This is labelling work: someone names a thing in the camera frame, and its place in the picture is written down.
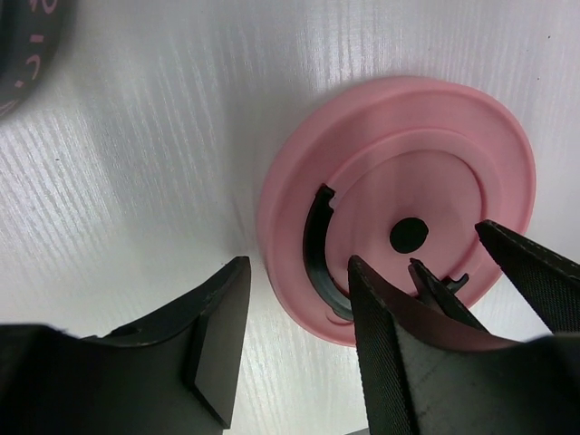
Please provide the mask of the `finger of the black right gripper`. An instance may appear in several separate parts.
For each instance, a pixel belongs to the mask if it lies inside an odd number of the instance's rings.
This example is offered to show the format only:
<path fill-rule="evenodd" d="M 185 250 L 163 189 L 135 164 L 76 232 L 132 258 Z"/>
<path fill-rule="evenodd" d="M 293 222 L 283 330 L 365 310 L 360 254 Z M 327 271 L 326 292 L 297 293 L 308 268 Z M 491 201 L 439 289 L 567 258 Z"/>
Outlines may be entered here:
<path fill-rule="evenodd" d="M 579 331 L 579 265 L 486 219 L 478 238 L 518 292 L 552 333 Z"/>
<path fill-rule="evenodd" d="M 466 326 L 482 332 L 487 331 L 485 326 L 456 297 L 456 293 L 469 281 L 467 273 L 458 280 L 454 280 L 450 276 L 438 279 L 416 258 L 410 260 L 408 270 L 418 292 L 417 298 L 422 303 Z"/>

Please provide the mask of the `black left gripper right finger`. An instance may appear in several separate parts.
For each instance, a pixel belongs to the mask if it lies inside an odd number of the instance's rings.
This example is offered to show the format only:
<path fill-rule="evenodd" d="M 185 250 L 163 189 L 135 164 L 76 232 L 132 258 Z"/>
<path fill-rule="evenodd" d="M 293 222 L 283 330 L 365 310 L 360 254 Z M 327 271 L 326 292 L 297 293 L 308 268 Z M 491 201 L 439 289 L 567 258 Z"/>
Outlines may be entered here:
<path fill-rule="evenodd" d="M 348 282 L 373 434 L 576 434 L 579 338 L 515 342 L 447 317 L 358 256 Z"/>

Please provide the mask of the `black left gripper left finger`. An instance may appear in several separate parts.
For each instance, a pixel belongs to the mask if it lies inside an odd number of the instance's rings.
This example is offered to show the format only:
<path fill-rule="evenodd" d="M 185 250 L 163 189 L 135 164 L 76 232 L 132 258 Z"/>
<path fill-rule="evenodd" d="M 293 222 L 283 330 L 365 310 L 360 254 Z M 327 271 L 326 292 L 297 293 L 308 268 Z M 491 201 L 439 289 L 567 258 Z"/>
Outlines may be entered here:
<path fill-rule="evenodd" d="M 1 328 L 4 434 L 220 434 L 232 424 L 251 266 L 103 337 L 45 324 Z"/>

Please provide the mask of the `pink round lid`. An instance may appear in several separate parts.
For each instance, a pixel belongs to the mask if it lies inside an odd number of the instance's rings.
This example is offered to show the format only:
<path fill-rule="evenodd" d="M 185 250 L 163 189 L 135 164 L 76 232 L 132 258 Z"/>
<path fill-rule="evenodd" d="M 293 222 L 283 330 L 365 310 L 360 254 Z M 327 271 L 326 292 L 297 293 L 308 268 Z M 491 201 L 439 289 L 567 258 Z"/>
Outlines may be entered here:
<path fill-rule="evenodd" d="M 440 278 L 467 276 L 475 304 L 500 272 L 477 240 L 491 219 L 523 232 L 536 197 L 536 165 L 515 115 L 492 96 L 442 80 L 391 76 L 356 84 L 309 115 L 277 153 L 259 200 L 256 232 L 275 296 L 308 333 L 355 343 L 351 320 L 320 294 L 306 255 L 319 241 L 323 278 L 347 296 L 347 264 L 360 256 L 416 295 L 391 236 L 407 218 L 428 229 L 413 256 Z"/>

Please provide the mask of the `round steel lunch bowl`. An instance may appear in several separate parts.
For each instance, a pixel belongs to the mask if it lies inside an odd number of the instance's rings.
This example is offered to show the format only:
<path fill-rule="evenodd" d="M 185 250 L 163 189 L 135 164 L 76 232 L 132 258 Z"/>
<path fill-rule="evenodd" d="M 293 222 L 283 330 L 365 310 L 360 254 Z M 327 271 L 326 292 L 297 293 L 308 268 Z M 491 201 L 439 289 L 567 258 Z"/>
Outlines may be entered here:
<path fill-rule="evenodd" d="M 1 117 L 38 87 L 53 62 L 74 1 L 7 0 L 1 3 Z"/>

